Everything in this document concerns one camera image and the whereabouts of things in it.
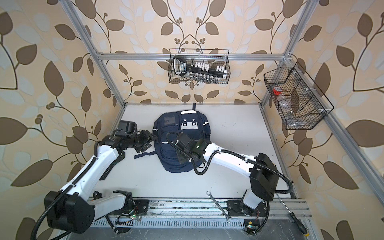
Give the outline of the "navy blue student backpack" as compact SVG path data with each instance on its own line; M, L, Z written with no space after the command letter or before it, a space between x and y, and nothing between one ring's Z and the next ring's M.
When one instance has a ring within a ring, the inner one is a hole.
M196 111L193 106L191 110L168 112L162 114L155 122L153 134L157 137L154 141L155 150L150 153L135 155L134 159L145 156L157 155L166 171L170 173L183 173L191 170L203 169L206 160L190 162L190 158L174 148L173 143L179 134L199 141L210 140L211 127L206 115Z

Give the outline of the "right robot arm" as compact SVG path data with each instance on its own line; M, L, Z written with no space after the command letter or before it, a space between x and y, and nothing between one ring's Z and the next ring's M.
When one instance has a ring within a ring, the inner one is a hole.
M241 200L241 207L246 214L255 210L261 202L265 203L266 217L257 227L249 225L246 232L257 235L265 226L270 214L270 202L276 194L290 194L294 187L288 177L280 173L270 158L260 153L258 156L242 155L224 149L206 139L193 140L183 132L170 132L166 139L177 153L178 158L192 164L194 172L204 175L211 163L215 163L240 173L250 179L251 187L246 190Z

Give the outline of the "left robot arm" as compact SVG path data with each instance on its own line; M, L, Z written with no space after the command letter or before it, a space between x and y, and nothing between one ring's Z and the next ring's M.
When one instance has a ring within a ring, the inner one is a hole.
M132 148L143 153L157 138L150 131L138 131L135 122L120 121L112 135L95 143L92 159L58 192L46 195L46 209L37 220L30 238L37 238L43 220L48 221L49 227L64 231L57 237L61 239L70 233L84 233L94 221L114 211L134 213L136 207L131 192L117 190L103 197L93 189L125 158L126 149Z

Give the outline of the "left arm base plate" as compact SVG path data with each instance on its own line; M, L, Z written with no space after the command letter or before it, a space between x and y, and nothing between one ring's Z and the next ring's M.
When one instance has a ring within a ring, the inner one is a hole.
M122 209L121 215L145 215L148 212L150 201L147 199L127 200Z

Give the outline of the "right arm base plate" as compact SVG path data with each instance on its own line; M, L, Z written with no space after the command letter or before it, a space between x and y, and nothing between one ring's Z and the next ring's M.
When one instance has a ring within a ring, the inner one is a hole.
M246 206L240 200L228 200L227 211L230 217L266 217L269 208L264 202L261 202L255 209Z

